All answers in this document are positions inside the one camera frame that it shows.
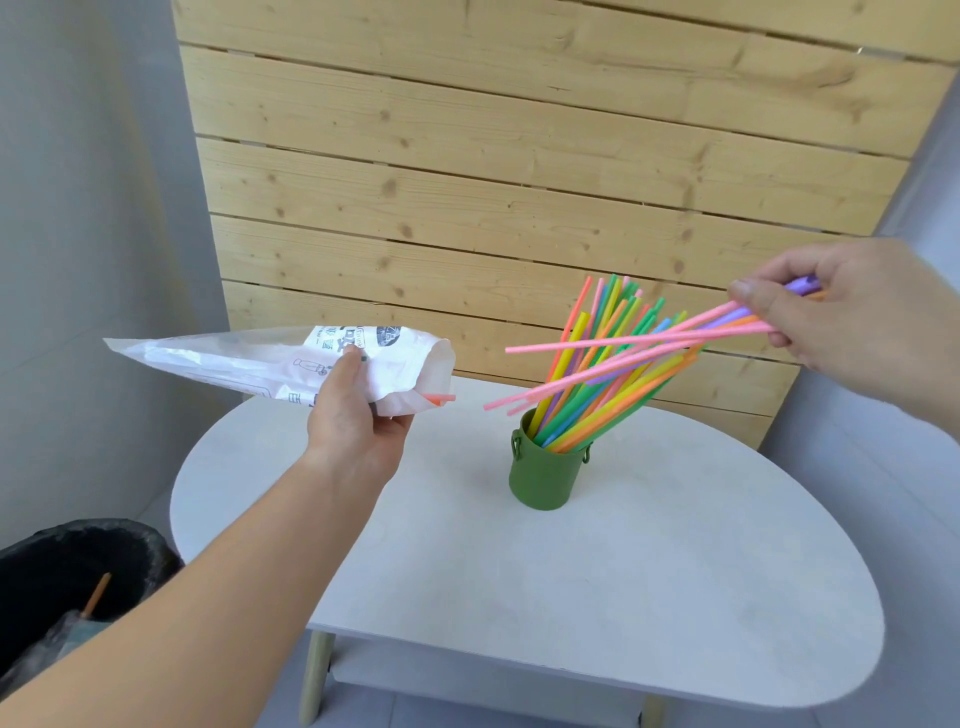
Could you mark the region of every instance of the colorful straw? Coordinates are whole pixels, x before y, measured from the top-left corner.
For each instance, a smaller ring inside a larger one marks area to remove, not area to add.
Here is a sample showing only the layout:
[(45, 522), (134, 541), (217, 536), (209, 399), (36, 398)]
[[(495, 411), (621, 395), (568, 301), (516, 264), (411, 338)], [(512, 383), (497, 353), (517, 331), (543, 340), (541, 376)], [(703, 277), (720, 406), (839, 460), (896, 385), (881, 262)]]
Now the colorful straw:
[[(516, 404), (510, 415), (535, 405), (527, 435), (550, 452), (587, 447), (655, 397), (696, 361), (709, 342), (775, 331), (734, 301), (690, 318), (682, 311), (672, 319), (660, 319), (663, 298), (644, 303), (639, 283), (617, 275), (596, 281), (589, 312), (583, 311), (592, 284), (588, 277), (560, 342), (506, 350), (553, 352), (546, 381), (484, 405), (489, 410)], [(785, 287), (813, 299), (824, 295), (820, 281), (813, 276)], [(426, 397), (438, 405), (447, 401), (443, 396)]]

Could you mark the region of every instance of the drinking straw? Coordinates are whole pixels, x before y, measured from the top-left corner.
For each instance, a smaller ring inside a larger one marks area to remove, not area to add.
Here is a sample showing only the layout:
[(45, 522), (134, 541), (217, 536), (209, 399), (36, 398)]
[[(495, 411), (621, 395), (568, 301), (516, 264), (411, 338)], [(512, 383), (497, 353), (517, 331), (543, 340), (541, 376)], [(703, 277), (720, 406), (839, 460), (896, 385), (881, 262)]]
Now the drinking straw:
[[(685, 317), (686, 311), (682, 312), (680, 316)], [(669, 326), (670, 326), (670, 319), (663, 319), (662, 323), (657, 328), (659, 328), (660, 330), (664, 330)], [(597, 403), (596, 406), (602, 407), (604, 404), (612, 400), (617, 392), (619, 392), (624, 386), (629, 387), (636, 380), (636, 378), (639, 377), (640, 374), (649, 366), (651, 365), (647, 364), (645, 366), (640, 366), (640, 367), (637, 367), (632, 374), (628, 370), (624, 372), (622, 375), (618, 376), (615, 382), (611, 384), (610, 387), (607, 388), (607, 393), (602, 398), (600, 398), (600, 401)], [(613, 375), (607, 375), (602, 379), (602, 381), (609, 381), (612, 377)]]
[(589, 445), (591, 442), (594, 442), (594, 441), (598, 440), (598, 439), (600, 438), (600, 436), (603, 435), (605, 432), (607, 432), (608, 430), (613, 429), (614, 427), (616, 427), (617, 425), (619, 425), (620, 423), (622, 423), (624, 420), (626, 420), (628, 417), (630, 417), (632, 414), (634, 414), (640, 407), (642, 407), (642, 406), (643, 406), (644, 404), (646, 404), (648, 401), (650, 401), (650, 400), (652, 400), (654, 397), (656, 397), (657, 394), (660, 393), (660, 390), (663, 389), (663, 387), (665, 387), (665, 386), (666, 386), (667, 384), (669, 384), (669, 383), (670, 383), (670, 379), (667, 379), (663, 384), (661, 384), (660, 386), (658, 386), (656, 389), (653, 389), (653, 390), (651, 390), (650, 392), (647, 392), (645, 395), (643, 395), (643, 397), (640, 398), (640, 400), (639, 400), (638, 402), (636, 402), (636, 403), (633, 404), (631, 407), (629, 407), (626, 412), (621, 412), (619, 415), (617, 415), (616, 417), (614, 417), (610, 422), (608, 422), (608, 423), (606, 423), (605, 425), (603, 425), (602, 427), (600, 427), (600, 428), (599, 428), (596, 432), (594, 432), (592, 435), (589, 435), (588, 438), (584, 438), (584, 439), (580, 440), (580, 441), (579, 441), (576, 445), (574, 445), (571, 449), (572, 449), (572, 450), (580, 450), (580, 449), (585, 448), (585, 447), (586, 447), (587, 445)]
[(603, 409), (598, 409), (590, 417), (582, 420), (573, 426), (563, 437), (557, 438), (550, 446), (551, 452), (568, 452), (576, 446), (578, 442), (595, 433), (601, 426), (605, 425), (621, 412), (626, 411), (631, 405), (636, 404), (643, 395), (663, 384), (667, 379), (672, 378), (686, 367), (690, 366), (696, 359), (696, 352), (687, 352), (679, 363), (672, 363), (669, 369), (663, 368), (661, 374), (647, 380), (642, 377), (636, 384), (626, 392), (621, 392)]
[[(580, 303), (583, 302), (584, 295), (586, 295), (586, 289), (585, 293), (582, 293), (580, 296)], [(571, 339), (579, 339), (583, 335), (584, 329), (587, 328), (587, 321), (589, 317), (590, 315), (588, 313), (585, 313), (584, 311), (580, 312), (580, 315), (577, 317), (577, 323), (574, 325), (573, 331), (570, 332)], [(561, 353), (560, 361), (557, 362), (557, 366), (554, 369), (553, 375), (551, 376), (552, 381), (560, 381), (562, 378), (567, 378), (563, 377), (563, 374), (566, 372), (566, 367), (570, 363), (570, 357), (572, 354), (573, 350), (571, 349)], [(541, 400), (537, 405), (537, 411), (534, 413), (534, 417), (530, 421), (530, 426), (527, 428), (527, 437), (533, 437), (537, 434), (537, 430), (540, 429), (540, 423), (543, 422), (543, 415), (546, 414), (546, 408), (548, 405), (549, 402), (546, 399)]]
[(443, 407), (449, 401), (456, 400), (455, 395), (420, 395), (425, 400), (437, 407)]
[[(639, 323), (636, 325), (631, 335), (638, 336), (640, 334), (644, 334), (647, 331), (649, 331), (650, 327), (656, 322), (657, 313), (660, 311), (662, 306), (663, 306), (663, 298), (660, 298), (653, 312), (649, 315), (645, 315), (640, 318)], [(617, 352), (620, 353), (620, 352), (623, 352), (625, 349), (629, 349), (629, 348), (630, 348), (629, 346), (622, 346), (617, 350)], [(589, 384), (601, 384), (603, 382), (607, 382), (607, 381), (610, 381), (611, 379), (616, 378), (616, 381), (613, 384), (611, 384), (609, 387), (607, 387), (606, 390), (603, 390), (597, 393), (596, 398), (593, 400), (593, 402), (591, 402), (588, 406), (581, 409), (580, 413), (578, 414), (578, 417), (580, 415), (583, 415), (584, 417), (588, 416), (597, 407), (602, 406), (603, 404), (606, 404), (610, 399), (612, 399), (612, 397), (624, 386), (625, 383), (629, 383), (627, 379), (628, 377), (630, 377), (631, 371), (636, 371), (636, 370), (628, 369), (623, 371), (622, 373), (603, 376), (589, 382)]]
[[(622, 317), (621, 311), (622, 309), (626, 308), (626, 305), (627, 305), (627, 302), (625, 301), (621, 301), (620, 303), (617, 304), (617, 308), (615, 312), (606, 323), (606, 326), (604, 328), (605, 334), (610, 333), (611, 328), (613, 328), (616, 325), (617, 319)], [(596, 351), (596, 349), (597, 348), (593, 348), (587, 351), (587, 353), (584, 355), (584, 358), (581, 360), (579, 367), (577, 368), (578, 372), (582, 372), (596, 363), (592, 359), (593, 353)], [(567, 398), (570, 396), (571, 393), (572, 393), (572, 387), (564, 388), (564, 391), (560, 394), (559, 398), (555, 400), (556, 406), (553, 406), (553, 402), (551, 402), (551, 408), (550, 408), (551, 416), (555, 416), (557, 411), (560, 409), (560, 407), (564, 406), (564, 403), (566, 402)], [(545, 425), (549, 425), (550, 421), (544, 418), (543, 423)]]
[[(660, 362), (660, 363), (659, 363), (660, 365), (658, 366), (658, 368), (656, 369), (656, 371), (655, 371), (655, 372), (651, 372), (649, 375), (647, 375), (646, 378), (643, 380), (643, 382), (641, 382), (641, 383), (640, 383), (639, 385), (637, 385), (637, 386), (642, 386), (643, 383), (648, 382), (648, 381), (650, 381), (652, 378), (654, 378), (655, 376), (658, 376), (658, 375), (661, 374), (662, 372), (667, 371), (667, 369), (668, 369), (669, 367), (668, 367), (668, 366), (665, 366), (666, 364), (669, 364), (670, 366), (674, 366), (674, 365), (676, 365), (676, 364), (679, 364), (680, 361), (681, 361), (681, 359), (682, 359), (682, 357), (681, 357), (679, 354), (675, 354), (673, 357), (671, 357), (671, 358), (669, 359), (669, 361), (667, 361), (666, 359), (664, 359), (663, 362)], [(628, 385), (627, 385), (627, 388), (626, 388), (626, 389), (623, 389), (623, 390), (620, 390), (620, 392), (625, 392), (625, 391), (627, 391), (628, 389), (629, 389), (630, 391), (633, 391), (633, 389), (631, 388), (633, 384), (634, 384), (634, 383), (633, 383), (632, 381), (629, 382)], [(606, 392), (610, 392), (610, 390), (611, 390), (611, 387), (608, 387), (605, 391), (606, 391)], [(620, 394), (620, 392), (614, 391), (613, 394), (614, 394), (614, 396), (616, 396), (616, 395)], [(592, 419), (593, 413), (594, 413), (595, 411), (601, 409), (601, 408), (602, 408), (602, 404), (601, 404), (600, 400), (599, 400), (599, 399), (598, 399), (598, 400), (594, 400), (593, 404), (584, 412), (583, 417), (582, 417), (582, 419), (581, 419), (580, 422), (583, 422), (583, 421), (585, 421), (585, 420), (587, 420), (587, 419), (590, 419), (590, 421), (592, 422), (592, 421), (593, 421), (593, 419)]]
[[(805, 296), (808, 293), (816, 293), (823, 286), (820, 284), (820, 279), (818, 279), (815, 275), (810, 274), (809, 276), (793, 279), (789, 283), (785, 283), (783, 287), (791, 293), (797, 294), (798, 296)], [(747, 306), (740, 306), (722, 318), (717, 319), (713, 322), (712, 326), (707, 328), (722, 327), (724, 324), (728, 324), (731, 321), (736, 321), (737, 319), (743, 318), (748, 314), (750, 314), (750, 309), (747, 308)]]
[[(649, 308), (647, 313), (643, 315), (640, 319), (640, 323), (634, 328), (634, 334), (646, 333), (650, 327), (657, 321), (657, 315), (660, 312), (660, 309), (663, 308), (663, 297), (654, 304), (653, 308)], [(566, 403), (563, 409), (556, 411), (554, 414), (553, 420), (545, 425), (538, 433), (537, 437), (534, 438), (534, 443), (543, 447), (546, 441), (553, 440), (556, 437), (559, 437), (561, 434), (566, 431), (568, 427), (582, 416), (584, 416), (585, 410), (594, 402), (596, 398), (600, 397), (603, 393), (603, 386), (587, 386), (577, 390), (574, 389), (570, 393), (570, 399)], [(522, 411), (523, 409), (530, 406), (527, 403), (522, 404), (517, 409), (511, 410), (508, 412), (508, 415), (515, 415), (516, 413)]]
[(654, 344), (657, 342), (668, 341), (696, 341), (698, 339), (723, 339), (728, 336), (743, 336), (751, 333), (770, 333), (776, 329), (769, 324), (758, 321), (755, 324), (746, 324), (743, 326), (722, 326), (717, 328), (696, 328), (690, 330), (664, 331), (657, 327), (653, 331), (643, 336), (611, 336), (601, 339), (585, 339), (583, 341), (568, 341), (564, 343), (550, 344), (529, 344), (521, 347), (507, 347), (507, 353), (533, 353), (533, 352), (552, 352), (563, 351), (567, 349), (586, 349), (587, 347), (607, 347), (622, 344), (624, 346), (637, 346), (640, 344)]
[(607, 285), (603, 287), (603, 293), (600, 294), (600, 307), (597, 308), (597, 317), (593, 321), (594, 332), (603, 328), (603, 312), (607, 308), (607, 299), (610, 297), (610, 293), (613, 290), (613, 282), (615, 279), (616, 276), (611, 275), (610, 280), (607, 281)]
[(610, 319), (613, 313), (613, 307), (620, 298), (620, 286), (622, 281), (617, 276), (610, 276), (610, 292), (607, 300), (604, 301), (603, 315), (600, 317), (600, 326), (603, 326)]
[[(617, 335), (622, 335), (622, 334), (623, 334), (623, 332), (624, 332), (624, 330), (626, 329), (626, 327), (630, 324), (631, 320), (635, 317), (636, 311), (637, 311), (639, 308), (640, 308), (640, 299), (634, 298), (633, 302), (630, 304), (630, 307), (627, 308), (627, 310), (625, 310), (625, 311), (620, 315), (620, 317), (619, 317), (620, 325), (619, 325), (619, 326), (617, 327), (617, 329), (616, 329), (616, 334), (617, 334)], [(612, 352), (613, 352), (613, 347), (605, 347), (605, 348), (599, 353), (599, 355), (593, 360), (592, 365), (593, 365), (593, 366), (596, 366), (596, 365), (599, 364), (600, 362), (604, 361), (608, 356), (611, 355)], [(566, 400), (566, 398), (569, 397), (569, 395), (574, 391), (574, 389), (575, 389), (574, 387), (571, 387), (571, 388), (569, 388), (569, 389), (565, 389), (565, 390), (564, 390), (564, 394), (562, 395), (562, 398), (561, 398), (561, 400), (560, 400), (560, 404), (562, 404), (562, 403)]]
[[(652, 330), (652, 331), (650, 332), (650, 334), (649, 334), (649, 336), (651, 337), (650, 343), (651, 343), (651, 344), (658, 344), (658, 343), (660, 343), (660, 339), (657, 337), (657, 334), (659, 334), (661, 331), (666, 331), (668, 328), (670, 328), (670, 324), (671, 324), (671, 319), (669, 319), (669, 318), (663, 319), (663, 321), (661, 321), (659, 324), (657, 324), (657, 327), (656, 327), (654, 330)], [(605, 382), (605, 381), (610, 381), (611, 379), (616, 379), (616, 378), (617, 378), (618, 376), (620, 376), (621, 374), (629, 375), (629, 372), (630, 372), (630, 370), (627, 370), (627, 371), (619, 370), (619, 371), (617, 371), (617, 372), (614, 372), (613, 374), (609, 374), (609, 375), (606, 375), (606, 376), (599, 376), (597, 379), (594, 379), (593, 381), (591, 381), (590, 384), (601, 384), (601, 383), (603, 383), (603, 382)]]
[(93, 594), (90, 595), (90, 599), (86, 601), (86, 606), (84, 610), (80, 612), (80, 619), (90, 619), (93, 616), (93, 610), (97, 608), (97, 602), (100, 601), (100, 597), (104, 595), (104, 590), (107, 588), (107, 584), (110, 583), (110, 578), (113, 576), (109, 571), (100, 577), (100, 581), (97, 582), (97, 586), (93, 590)]
[[(570, 330), (573, 327), (576, 317), (580, 314), (580, 307), (584, 303), (584, 298), (587, 297), (587, 292), (590, 289), (590, 284), (593, 282), (593, 276), (587, 276), (587, 279), (584, 280), (584, 287), (580, 289), (580, 295), (577, 297), (576, 303), (573, 305), (573, 308), (570, 309), (570, 315), (566, 318), (566, 326), (564, 326), (564, 332), (561, 334), (560, 340), (566, 341), (569, 338)], [(603, 279), (600, 279), (600, 282), (597, 284), (598, 290), (599, 287), (603, 284)], [(560, 363), (560, 352), (556, 352), (553, 355), (553, 362), (550, 364), (550, 369), (547, 371), (546, 380), (550, 381), (553, 378), (556, 378), (557, 374), (557, 365)], [(562, 374), (567, 375), (569, 372), (562, 371)]]
[(587, 331), (590, 332), (592, 337), (595, 333), (595, 323), (597, 320), (597, 308), (600, 305), (600, 297), (603, 295), (604, 282), (603, 279), (597, 281), (597, 289), (593, 292), (593, 305), (590, 307), (590, 320), (587, 322)]
[[(690, 328), (695, 328), (700, 324), (704, 324), (714, 319), (725, 316), (726, 314), (734, 311), (738, 308), (736, 301), (729, 301), (712, 308), (709, 311), (704, 311), (701, 314), (693, 316), (692, 318), (687, 319), (682, 324), (676, 327), (676, 331), (687, 330)], [(526, 400), (529, 403), (540, 401), (544, 397), (549, 397), (553, 392), (559, 391), (568, 387), (572, 384), (577, 384), (587, 379), (597, 378), (602, 374), (615, 371), (616, 369), (623, 369), (635, 364), (638, 364), (642, 361), (647, 361), (648, 359), (656, 358), (662, 354), (668, 352), (674, 352), (677, 349), (683, 349), (687, 345), (683, 342), (673, 342), (668, 344), (660, 344), (659, 346), (652, 347), (651, 349), (645, 349), (637, 353), (624, 352), (618, 354), (617, 356), (611, 357), (608, 361), (600, 364), (596, 367), (594, 371), (585, 371), (574, 373), (570, 376), (562, 377), (555, 381), (544, 383), (540, 386), (534, 387), (527, 390), (526, 392), (521, 392), (516, 395), (510, 395), (509, 397), (504, 397), (501, 400), (495, 400), (488, 402), (484, 405), (485, 410), (495, 409), (497, 407), (502, 407), (505, 404), (511, 404), (515, 401)]]
[[(685, 327), (693, 319), (687, 319), (685, 322), (680, 324), (680, 326)], [(602, 364), (597, 364), (594, 367), (589, 367), (588, 369), (572, 374), (570, 376), (564, 376), (555, 381), (547, 382), (541, 384), (540, 386), (533, 387), (528, 389), (525, 392), (520, 392), (519, 394), (510, 395), (509, 397), (504, 397), (502, 400), (496, 400), (488, 402), (484, 405), (485, 410), (495, 409), (496, 407), (502, 407), (504, 404), (511, 404), (515, 401), (526, 400), (531, 404), (535, 401), (543, 400), (544, 398), (549, 397), (554, 392), (558, 392), (566, 387), (569, 387), (572, 384), (579, 384), (582, 381), (587, 381), (588, 379), (595, 379), (600, 375), (607, 374), (609, 372), (615, 372), (618, 369), (625, 369), (630, 367), (633, 364), (638, 364), (641, 361), (647, 361), (648, 359), (655, 359), (658, 356), (661, 356), (668, 352), (675, 352), (678, 349), (686, 349), (689, 346), (688, 342), (671, 342), (668, 344), (660, 344), (659, 346), (652, 347), (650, 349), (644, 349), (635, 354), (631, 354), (619, 360), (609, 360), (605, 361)]]
[[(577, 320), (577, 316), (580, 315), (580, 306), (584, 303), (584, 298), (587, 297), (587, 292), (590, 289), (590, 283), (592, 282), (592, 277), (587, 276), (587, 279), (584, 281), (584, 287), (580, 289), (580, 295), (577, 297), (577, 302), (573, 305), (573, 308), (570, 309), (570, 315), (566, 317), (566, 326), (564, 326), (564, 333), (561, 334), (560, 340), (566, 341), (570, 335), (570, 330), (573, 328), (574, 322)], [(550, 378), (557, 371), (557, 362), (560, 361), (560, 358), (557, 355), (553, 357), (553, 363), (550, 365), (550, 371), (547, 373), (546, 381), (550, 381)]]
[[(756, 316), (748, 316), (747, 318), (745, 318), (745, 319), (740, 319), (740, 321), (733, 322), (732, 324), (726, 324), (726, 325), (723, 327), (723, 329), (736, 326), (736, 325), (739, 324), (740, 322), (743, 322), (744, 324), (752, 324), (752, 323), (757, 322), (757, 321), (758, 321), (758, 318), (757, 318)], [(671, 331), (676, 330), (676, 328), (677, 328), (678, 325), (679, 325), (679, 324), (675, 324), (674, 327), (671, 329)], [(687, 342), (687, 345), (696, 344), (697, 342), (701, 342), (701, 343), (702, 343), (703, 341), (705, 341), (705, 339), (697, 339), (697, 341)], [(627, 382), (626, 382), (626, 384), (625, 384), (624, 386), (630, 386), (630, 384), (631, 384), (634, 380), (636, 380), (636, 378), (637, 378), (638, 376), (640, 376), (640, 375), (647, 369), (647, 367), (649, 367), (649, 366), (652, 366), (652, 364), (651, 364), (650, 362), (647, 362), (647, 363), (645, 363), (645, 364), (637, 364), (637, 365), (635, 365), (634, 367), (630, 367), (630, 368), (628, 368), (628, 369), (626, 369), (626, 370), (621, 370), (621, 372), (624, 372), (625, 374), (628, 375)], [(613, 375), (605, 375), (605, 376), (599, 377), (596, 381), (597, 381), (597, 383), (599, 383), (599, 382), (601, 382), (601, 381), (608, 381), (608, 380), (610, 380), (612, 377), (613, 377)]]

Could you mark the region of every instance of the pink straw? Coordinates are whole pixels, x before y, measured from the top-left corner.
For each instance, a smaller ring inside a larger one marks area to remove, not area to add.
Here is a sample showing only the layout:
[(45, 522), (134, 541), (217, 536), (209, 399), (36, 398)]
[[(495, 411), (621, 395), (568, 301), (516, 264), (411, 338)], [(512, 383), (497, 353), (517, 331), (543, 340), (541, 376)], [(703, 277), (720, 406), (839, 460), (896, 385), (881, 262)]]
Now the pink straw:
[(597, 289), (593, 292), (593, 306), (590, 307), (590, 318), (587, 321), (587, 328), (584, 331), (593, 332), (593, 320), (597, 315), (597, 306), (600, 305), (600, 294), (603, 293), (603, 279), (597, 281)]
[[(762, 322), (757, 322), (757, 324), (747, 324), (742, 327), (730, 327), (729, 329), (723, 330), (733, 330), (734, 328), (746, 329), (750, 327), (753, 333), (756, 333), (754, 327), (759, 326)], [(709, 336), (707, 331), (699, 332), (701, 337), (706, 339)], [(551, 382), (547, 382), (533, 389), (527, 390), (526, 392), (521, 392), (517, 395), (511, 395), (510, 397), (505, 397), (502, 400), (492, 401), (484, 405), (485, 410), (495, 409), (496, 407), (502, 407), (504, 404), (511, 404), (515, 401), (526, 400), (527, 402), (533, 403), (543, 399), (546, 399), (554, 392), (558, 392), (566, 387), (572, 386), (574, 384), (579, 384), (582, 381), (587, 381), (588, 379), (597, 379), (601, 375), (604, 375), (608, 372), (622, 372), (623, 369), (626, 369), (634, 364), (639, 364), (642, 361), (647, 361), (648, 359), (654, 359), (658, 356), (662, 356), (665, 353), (675, 352), (679, 349), (686, 349), (694, 344), (698, 343), (698, 340), (692, 341), (676, 341), (667, 344), (660, 344), (656, 347), (651, 347), (650, 349), (643, 349), (640, 352), (633, 353), (629, 356), (624, 356), (619, 359), (608, 359), (603, 364), (598, 364), (594, 367), (589, 367), (584, 369), (582, 372), (572, 374), (570, 376), (565, 376), (561, 379), (556, 379)]]
[(653, 344), (667, 341), (706, 341), (708, 339), (723, 339), (727, 336), (742, 336), (751, 333), (770, 333), (775, 330), (769, 324), (761, 321), (755, 324), (745, 324), (739, 327), (712, 328), (706, 331), (675, 331), (670, 329), (661, 333), (647, 333), (642, 336), (613, 336), (608, 339), (583, 339), (581, 341), (567, 341), (550, 344), (528, 344), (522, 347), (507, 347), (506, 353), (552, 352), (560, 349), (588, 349), (589, 347), (605, 347), (616, 345)]

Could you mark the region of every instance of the fingernail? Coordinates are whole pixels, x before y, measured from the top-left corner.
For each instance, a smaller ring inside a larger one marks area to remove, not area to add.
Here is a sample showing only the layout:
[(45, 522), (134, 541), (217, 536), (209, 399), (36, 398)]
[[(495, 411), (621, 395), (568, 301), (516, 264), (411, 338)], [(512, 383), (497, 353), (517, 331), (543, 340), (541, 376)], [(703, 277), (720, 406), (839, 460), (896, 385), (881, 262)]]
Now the fingernail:
[(742, 301), (748, 298), (754, 290), (754, 282), (752, 280), (738, 279), (731, 283), (727, 290), (731, 296)]

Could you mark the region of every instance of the white wall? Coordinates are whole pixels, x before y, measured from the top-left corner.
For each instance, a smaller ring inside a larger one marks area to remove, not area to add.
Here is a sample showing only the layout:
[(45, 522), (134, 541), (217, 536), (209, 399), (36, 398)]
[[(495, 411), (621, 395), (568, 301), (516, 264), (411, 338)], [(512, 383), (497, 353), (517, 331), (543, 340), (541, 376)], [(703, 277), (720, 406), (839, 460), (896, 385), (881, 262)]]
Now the white wall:
[(165, 0), (0, 4), (0, 546), (133, 517), (234, 400), (104, 336), (227, 327)]
[[(957, 85), (879, 231), (910, 242), (960, 288)], [(960, 447), (804, 373), (762, 451), (847, 530), (883, 601), (880, 666), (859, 692), (816, 711), (823, 728), (960, 725)]]

